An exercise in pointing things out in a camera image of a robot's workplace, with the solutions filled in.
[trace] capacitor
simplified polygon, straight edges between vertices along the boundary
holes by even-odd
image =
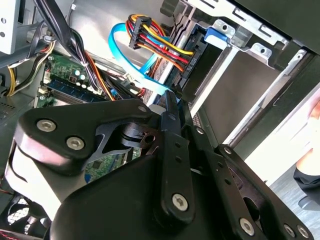
[[[80,87],[83,83],[84,83],[84,81],[78,80],[78,81],[75,83],[75,85],[77,85],[78,87]]]
[[[89,87],[89,83],[87,83],[86,81],[84,83],[82,83],[81,87],[83,89],[86,89],[87,87]]]

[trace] cable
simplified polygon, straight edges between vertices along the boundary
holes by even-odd
[[[134,22],[137,21],[137,17],[147,17],[146,15],[143,15],[143,14],[134,14],[134,15],[130,15],[129,18],[131,18]],[[164,30],[162,29],[162,27],[154,20],[152,19],[152,25],[154,27],[156,27],[156,29],[158,30],[159,34],[161,36],[166,36]]]
[[[117,94],[122,99],[139,99],[135,94],[133,94],[129,89],[127,89],[125,86],[123,86],[121,83],[117,82],[117,80],[113,78],[117,78],[116,76],[110,76],[108,72],[104,72],[100,70],[100,73],[102,74],[103,79],[113,88],[117,91]]]
[[[151,72],[150,72],[150,74],[149,74],[149,76],[150,76],[151,78],[154,78],[154,77],[155,77],[156,70],[158,69],[158,67],[159,67],[159,65],[160,65],[160,63],[161,63],[161,60],[162,60],[162,58],[159,57],[159,58],[156,60],[154,66],[152,67]]]
[[[85,68],[91,86],[97,91],[99,89],[97,83],[99,77],[96,76],[94,66],[89,63],[81,36],[74,29],[69,27],[56,1],[33,1],[56,39],[61,43],[65,50]]]
[[[188,61],[187,59],[184,59],[184,58],[182,58],[182,57],[180,57],[180,56],[174,55],[173,53],[171,53],[171,52],[169,52],[169,51],[161,48],[160,46],[158,46],[158,45],[156,45],[155,43],[153,43],[152,41],[150,41],[146,36],[141,35],[141,38],[143,38],[143,39],[144,39],[145,41],[147,41],[150,45],[152,45],[152,46],[155,47],[156,49],[160,50],[160,51],[163,52],[164,54],[167,54],[167,55],[171,56],[171,57],[174,58],[174,59],[177,59],[177,60],[179,60],[179,61],[181,61],[181,62],[183,62],[183,63],[185,63],[185,64],[188,64],[189,61]]]
[[[55,42],[54,43],[51,43],[50,46],[49,46],[49,49],[48,51],[46,52],[46,54],[42,54],[40,56],[38,56],[35,60],[34,60],[34,63],[33,63],[33,67],[31,69],[31,72],[29,74],[29,76],[21,83],[19,84],[15,89],[14,89],[14,92],[12,94],[10,94],[9,96],[13,96],[15,95],[16,93],[22,91],[23,89],[29,87],[36,75],[38,74],[38,71],[41,67],[41,64],[47,59],[47,57],[52,53],[52,51],[54,50],[55,48]]]
[[[16,85],[16,77],[15,77],[15,72],[12,68],[9,68],[8,67],[8,70],[9,70],[9,74],[10,74],[10,88],[9,88],[9,91],[7,93],[7,96],[10,96],[13,91],[15,90],[15,85]]]
[[[108,86],[106,85],[105,81],[102,79],[94,60],[89,56],[89,54],[87,52],[85,52],[85,54],[86,54],[86,57],[89,59],[89,62],[91,64],[91,66],[93,67],[93,70],[96,73],[97,79],[100,83],[100,86],[102,87],[102,90],[108,95],[108,97],[110,98],[111,101],[114,101],[115,99],[112,96],[110,90],[108,89]]]
[[[163,95],[167,90],[170,90],[167,86],[159,83],[148,75],[140,72],[121,52],[120,48],[116,44],[115,33],[126,32],[126,26],[124,23],[118,23],[110,31],[108,38],[108,45],[110,51],[118,64],[122,66],[137,82],[139,82],[144,88],[154,91],[159,95]]]
[[[185,51],[185,50],[182,50],[174,45],[172,45],[170,42],[164,40],[163,38],[159,37],[157,34],[155,34],[147,25],[142,25],[144,27],[144,29],[147,30],[147,32],[149,34],[151,34],[154,38],[156,38],[158,41],[160,41],[161,43],[165,43],[166,45],[170,46],[171,48],[173,48],[174,50],[176,50],[177,52],[179,53],[182,53],[182,54],[186,54],[186,55],[193,55],[194,52],[193,51]]]
[[[138,43],[137,44],[139,47],[144,48],[144,49],[148,49],[149,51],[153,52],[154,54],[157,54],[160,58],[163,58],[165,60],[167,60],[168,62],[172,63],[173,65],[175,65],[181,72],[184,71],[184,69],[175,61],[171,60],[170,58],[162,55],[161,53],[157,52],[156,50],[152,49],[151,47],[144,45],[142,43]]]
[[[30,59],[35,55],[44,25],[45,25],[45,21],[42,21],[39,23],[38,27],[36,28],[32,41],[30,43],[30,50],[28,55],[26,56],[26,59]]]
[[[130,21],[126,21],[125,27],[126,27],[126,32],[127,32],[127,34],[128,34],[129,37],[131,38],[131,36],[132,36],[132,31],[133,31],[133,29],[134,29],[132,23],[131,23]],[[167,43],[157,41],[153,36],[149,35],[149,33],[148,33],[147,31],[145,31],[145,32],[143,31],[143,33],[147,36],[147,38],[148,38],[149,40],[151,40],[153,43],[159,45],[160,48],[162,48],[162,46],[165,46],[166,48],[168,48],[168,49],[170,49],[170,50],[172,50],[172,51],[174,51],[174,52],[177,52],[174,48],[172,48],[172,47],[171,47],[170,45],[168,45]],[[180,55],[185,55],[185,56],[189,57],[189,55],[184,54],[184,53],[181,53],[181,52],[178,52],[178,54],[180,54]]]

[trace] red wire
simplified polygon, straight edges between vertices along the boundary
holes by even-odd
[[[130,29],[133,31],[134,30],[134,26],[132,25],[132,23],[130,21],[127,21],[129,24]]]
[[[159,45],[157,45],[157,44],[155,44],[153,41],[149,40],[146,36],[144,36],[144,35],[140,35],[140,36],[141,36],[144,40],[146,40],[149,44],[151,44],[153,47],[159,49],[161,52],[163,52],[163,53],[165,53],[165,54],[173,57],[174,59],[180,60],[181,62],[183,62],[183,63],[185,63],[185,64],[188,63],[188,60],[186,60],[186,59],[184,59],[184,58],[182,58],[182,57],[180,57],[180,56],[174,55],[174,54],[172,54],[171,52],[169,52],[169,51],[161,48]]]
[[[159,29],[159,26],[155,22],[152,22],[152,26],[158,30],[158,34],[160,34],[160,36],[164,37],[164,35],[161,32],[161,29]]]
[[[9,239],[9,240],[19,240],[18,238],[6,235],[3,231],[0,231],[0,235],[5,237],[6,239]]]

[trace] hinged mechanism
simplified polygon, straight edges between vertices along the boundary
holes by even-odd
[[[161,116],[130,99],[37,108],[20,118],[6,168],[9,184],[19,191],[25,188],[16,183],[38,182],[30,181],[17,161],[32,165],[29,169],[38,171],[33,175],[46,180],[46,188],[29,189],[54,192],[61,200],[60,192],[47,188],[63,183],[75,189],[87,163],[142,148],[141,157],[58,206],[50,215],[52,240],[104,239],[106,231],[110,239],[313,240],[229,146],[212,148],[205,131],[193,125],[187,102],[177,104],[169,91],[162,97]],[[52,209],[38,194],[24,194]],[[129,221],[126,229],[118,229],[123,221]]]

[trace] orange wire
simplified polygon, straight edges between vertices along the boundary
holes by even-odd
[[[172,63],[173,65],[175,65],[181,72],[184,71],[184,69],[176,62],[172,61],[170,58],[167,58],[166,56],[160,55],[158,52],[156,52],[155,50],[153,50],[151,47],[145,46],[141,43],[137,44],[139,47],[144,48],[144,49],[148,49],[149,51],[153,52],[154,54],[157,54],[160,58],[163,58],[165,60],[167,60],[168,62]]]
[[[93,67],[93,70],[94,70],[94,72],[95,72],[95,74],[96,74],[96,77],[97,77],[97,79],[98,79],[101,87],[102,87],[102,88],[104,89],[104,91],[107,93],[107,95],[109,96],[109,98],[111,99],[111,101],[114,101],[115,99],[114,99],[114,97],[112,96],[111,92],[109,91],[106,83],[105,83],[104,80],[102,79],[102,77],[101,77],[101,75],[100,75],[100,73],[99,73],[99,71],[98,71],[98,68],[97,68],[97,66],[95,65],[94,60],[90,57],[90,55],[89,55],[87,52],[85,52],[85,55],[86,55],[86,57],[89,59],[89,62],[91,63],[91,65],[92,65],[92,67]]]
[[[149,75],[151,78],[153,78],[153,77],[155,76],[156,70],[157,70],[157,68],[159,67],[160,62],[161,62],[161,58],[158,58],[158,59],[156,60],[156,62],[155,62],[154,68],[152,69],[152,72],[151,72],[150,75]]]

